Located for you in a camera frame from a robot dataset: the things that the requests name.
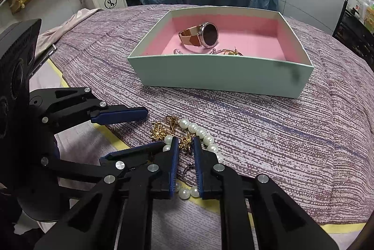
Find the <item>metal screw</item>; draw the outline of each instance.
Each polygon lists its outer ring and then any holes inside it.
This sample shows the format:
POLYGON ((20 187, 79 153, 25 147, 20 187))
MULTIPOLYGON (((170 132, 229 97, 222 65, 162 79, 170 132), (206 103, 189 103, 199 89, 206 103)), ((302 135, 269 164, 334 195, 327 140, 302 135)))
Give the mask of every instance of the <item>metal screw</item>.
POLYGON ((105 183, 113 183, 115 182, 115 177, 113 175, 107 175, 104 177, 104 182, 105 183))
POLYGON ((217 172, 222 172, 223 170, 225 170, 225 166, 223 164, 215 164, 213 166, 213 169, 217 172))
POLYGON ((48 158, 42 157, 42 160, 40 161, 43 166, 46 166, 48 164, 48 158))
POLYGON ((151 164, 147 167, 147 169, 149 172, 156 172, 159 169, 159 167, 156 164, 151 164))
POLYGON ((119 160, 118 162, 115 163, 115 167, 116 167, 118 170, 122 170, 122 169, 125 168, 125 164, 124 164, 123 161, 120 161, 120 160, 119 160))
POLYGON ((260 182, 260 183, 267 183, 269 181, 269 177, 265 174, 260 174, 258 177, 257 177, 257 180, 260 182))

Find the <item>white bead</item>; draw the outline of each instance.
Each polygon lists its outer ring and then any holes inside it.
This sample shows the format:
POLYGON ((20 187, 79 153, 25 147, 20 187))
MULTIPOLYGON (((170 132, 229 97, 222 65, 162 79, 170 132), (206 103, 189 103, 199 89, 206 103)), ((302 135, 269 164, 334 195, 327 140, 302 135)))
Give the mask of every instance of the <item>white bead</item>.
POLYGON ((195 124, 194 122, 190 123, 190 125, 188 126, 188 131, 190 131, 190 133, 196 133, 196 130, 199 128, 199 126, 197 124, 195 124))
POLYGON ((179 190, 182 188, 182 184, 180 182, 175 183, 175 192, 179 192, 179 190))
POLYGON ((203 139, 206 135, 207 135, 208 133, 207 133, 207 131, 204 129, 204 128, 198 128, 197 130, 196 130, 196 136, 199 136, 200 137, 200 139, 203 139))
POLYGON ((186 200, 190 197, 191 192, 187 188, 181 188, 178 192, 178 195, 181 199, 186 200))
POLYGON ((216 153, 218 162, 221 164, 223 162, 223 155, 221 153, 216 153))
POLYGON ((187 118, 183 118, 179 120, 179 126, 182 129, 187 129, 189 125, 190 125, 190 121, 187 118))
POLYGON ((200 197, 199 191, 198 191, 198 186, 193 186, 190 189, 190 193, 193 197, 200 197))
POLYGON ((164 143, 167 145, 171 145, 171 142, 173 141, 173 136, 172 135, 166 135, 164 138, 164 143))
POLYGON ((208 134, 204 137, 204 144, 206 146, 211 145, 212 143, 214 143, 214 137, 212 135, 208 134))
POLYGON ((217 152, 218 152, 218 145, 216 145, 215 143, 212 143, 212 144, 209 145, 206 149, 207 149, 208 151, 211 151, 211 152, 217 153, 217 152))

